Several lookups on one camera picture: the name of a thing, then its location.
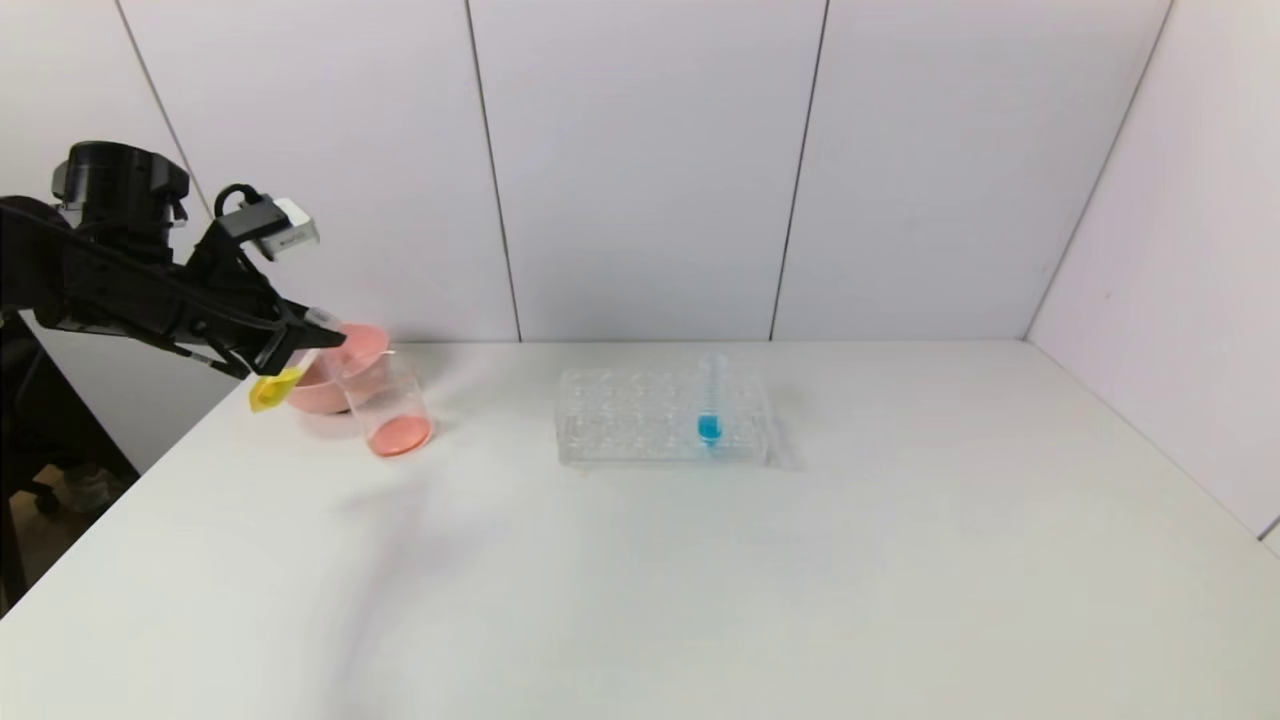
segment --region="black cable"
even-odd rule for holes
[[[44,228],[51,229],[54,232],[58,232],[59,234],[63,234],[68,240],[73,241],[78,249],[84,250],[86,252],[88,252],[91,255],[97,255],[99,258],[105,258],[108,260],[111,260],[113,263],[118,263],[119,265],[122,265],[123,268],[125,268],[128,270],[133,270],[134,273],[138,273],[138,274],[142,274],[142,275],[147,275],[148,278],[151,278],[154,281],[157,281],[160,284],[164,284],[169,290],[173,290],[179,297],[182,297],[187,302],[191,302],[196,307],[200,307],[205,313],[211,313],[214,315],[223,316],[223,318],[225,318],[225,319],[228,319],[228,320],[230,320],[233,323],[244,325],[246,328],[253,328],[253,329],[257,329],[257,331],[271,331],[271,332],[275,332],[275,331],[278,331],[280,328],[284,328],[285,325],[289,324],[287,316],[282,316],[282,318],[275,319],[275,320],[264,320],[261,318],[255,318],[253,315],[243,313],[243,311],[241,311],[237,307],[232,307],[230,305],[223,305],[221,302],[218,302],[216,300],[211,300],[209,297],[204,297],[204,296],[201,296],[196,291],[196,288],[193,288],[191,286],[187,286],[187,284],[184,284],[184,283],[182,283],[179,281],[175,281],[174,278],[172,278],[172,277],[169,277],[169,275],[166,275],[164,273],[156,272],[152,268],[148,268],[148,266],[146,266],[146,265],[143,265],[141,263],[137,263],[132,258],[129,258],[129,256],[127,256],[127,255],[124,255],[122,252],[116,252],[116,251],[114,251],[114,250],[111,250],[109,247],[104,247],[104,246],[101,246],[101,245],[99,245],[96,242],[92,242],[91,240],[88,240],[88,238],[86,238],[83,236],[77,234],[74,231],[69,231],[67,228],[60,228],[60,227],[58,227],[58,225],[55,225],[52,223],[45,222],[40,217],[32,215],[31,213],[24,213],[22,210],[14,210],[13,208],[4,208],[3,211],[4,213],[13,213],[14,215],[20,215],[23,218],[27,218],[28,220],[38,223]]]
[[[262,195],[259,193],[259,191],[253,190],[253,186],[244,184],[242,182],[232,183],[232,184],[224,187],[221,190],[221,192],[219,192],[218,196],[214,197],[214,217],[215,218],[221,218],[223,217],[223,205],[227,202],[227,199],[230,197],[233,192],[238,192],[238,193],[243,195],[244,200],[248,200],[250,205],[253,205],[253,204],[257,204],[257,202],[262,201]]]

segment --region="pink bowl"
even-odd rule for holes
[[[293,387],[293,392],[289,393],[289,405],[303,413],[332,415],[351,410],[347,406],[347,397],[342,395],[342,388],[329,379],[329,374],[324,370],[326,361],[337,361],[337,365],[340,366],[355,357],[376,356],[390,347],[390,337],[387,336],[387,331],[375,325],[348,323],[338,331],[347,336],[347,342],[342,343],[340,347],[323,351],[321,356],[298,380],[298,384]]]

